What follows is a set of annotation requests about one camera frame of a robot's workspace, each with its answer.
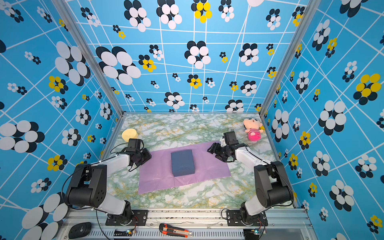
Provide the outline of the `purple wrapping paper sheet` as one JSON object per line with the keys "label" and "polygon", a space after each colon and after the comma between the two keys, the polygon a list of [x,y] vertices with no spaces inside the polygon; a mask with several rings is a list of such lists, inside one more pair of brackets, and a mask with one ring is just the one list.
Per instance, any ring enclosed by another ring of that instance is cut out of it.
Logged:
{"label": "purple wrapping paper sheet", "polygon": [[140,167],[140,195],[218,178],[230,177],[228,164],[207,152],[213,142],[151,152]]}

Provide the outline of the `dark blue gift box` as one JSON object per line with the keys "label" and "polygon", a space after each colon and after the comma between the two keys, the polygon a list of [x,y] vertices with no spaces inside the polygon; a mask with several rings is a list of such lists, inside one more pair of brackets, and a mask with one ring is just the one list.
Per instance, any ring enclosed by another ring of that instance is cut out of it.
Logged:
{"label": "dark blue gift box", "polygon": [[195,173],[195,163],[192,150],[171,153],[172,173],[174,177],[192,175]]}

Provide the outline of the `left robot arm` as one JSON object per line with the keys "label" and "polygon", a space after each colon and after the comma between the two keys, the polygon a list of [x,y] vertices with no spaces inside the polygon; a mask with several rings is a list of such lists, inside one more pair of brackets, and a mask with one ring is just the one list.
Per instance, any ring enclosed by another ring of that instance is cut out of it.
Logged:
{"label": "left robot arm", "polygon": [[74,210],[94,209],[107,214],[107,226],[144,226],[147,211],[134,212],[131,203],[107,193],[108,176],[128,168],[136,170],[151,159],[151,153],[141,139],[129,139],[121,150],[110,151],[111,156],[97,163],[78,164],[68,177],[64,203]]}

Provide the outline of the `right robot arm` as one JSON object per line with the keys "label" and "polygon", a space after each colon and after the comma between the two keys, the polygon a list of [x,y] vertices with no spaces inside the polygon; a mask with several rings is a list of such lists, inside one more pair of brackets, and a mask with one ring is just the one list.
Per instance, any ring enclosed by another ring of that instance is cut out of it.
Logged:
{"label": "right robot arm", "polygon": [[261,221],[266,226],[265,212],[275,206],[284,207],[294,202],[294,193],[284,165],[280,161],[269,161],[252,152],[249,145],[241,144],[235,132],[226,132],[220,143],[213,143],[207,150],[215,158],[228,163],[228,158],[239,161],[254,171],[256,194],[242,203],[241,221],[251,226]]}

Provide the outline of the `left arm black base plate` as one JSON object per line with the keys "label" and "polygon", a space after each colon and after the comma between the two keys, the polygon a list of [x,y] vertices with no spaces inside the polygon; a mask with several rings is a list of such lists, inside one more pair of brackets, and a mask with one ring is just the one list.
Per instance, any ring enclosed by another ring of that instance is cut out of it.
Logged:
{"label": "left arm black base plate", "polygon": [[148,210],[133,210],[125,215],[107,215],[106,226],[145,226]]}

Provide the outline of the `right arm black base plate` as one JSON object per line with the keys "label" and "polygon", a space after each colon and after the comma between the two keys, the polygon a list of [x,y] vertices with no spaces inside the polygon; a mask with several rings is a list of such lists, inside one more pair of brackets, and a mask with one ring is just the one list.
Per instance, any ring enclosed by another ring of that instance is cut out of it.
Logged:
{"label": "right arm black base plate", "polygon": [[268,220],[265,213],[250,216],[244,209],[227,210],[225,220],[229,227],[266,227]]}

